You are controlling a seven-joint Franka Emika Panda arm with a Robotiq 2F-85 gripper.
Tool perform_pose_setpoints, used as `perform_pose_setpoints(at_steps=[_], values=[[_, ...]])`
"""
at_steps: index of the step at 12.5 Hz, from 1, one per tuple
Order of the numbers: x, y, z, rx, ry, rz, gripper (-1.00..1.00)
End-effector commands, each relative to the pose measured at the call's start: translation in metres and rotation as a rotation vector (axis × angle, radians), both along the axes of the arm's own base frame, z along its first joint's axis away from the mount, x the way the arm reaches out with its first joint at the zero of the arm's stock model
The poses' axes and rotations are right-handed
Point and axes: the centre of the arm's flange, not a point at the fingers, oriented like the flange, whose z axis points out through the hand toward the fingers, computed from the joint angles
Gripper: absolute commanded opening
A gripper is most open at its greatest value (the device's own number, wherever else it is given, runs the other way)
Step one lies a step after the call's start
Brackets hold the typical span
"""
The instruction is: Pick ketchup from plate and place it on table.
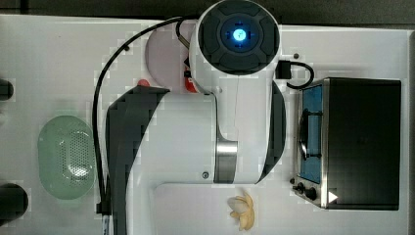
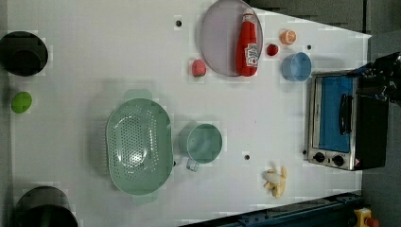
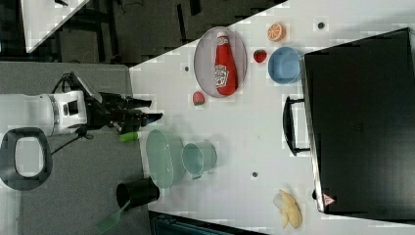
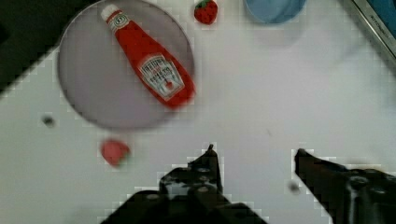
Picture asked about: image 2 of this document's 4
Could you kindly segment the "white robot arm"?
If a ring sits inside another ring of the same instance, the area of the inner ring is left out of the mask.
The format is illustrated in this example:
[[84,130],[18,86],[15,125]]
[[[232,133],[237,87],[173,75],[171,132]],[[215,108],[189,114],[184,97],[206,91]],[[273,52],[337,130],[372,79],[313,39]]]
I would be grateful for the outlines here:
[[359,68],[359,96],[400,104],[400,53],[383,56]]

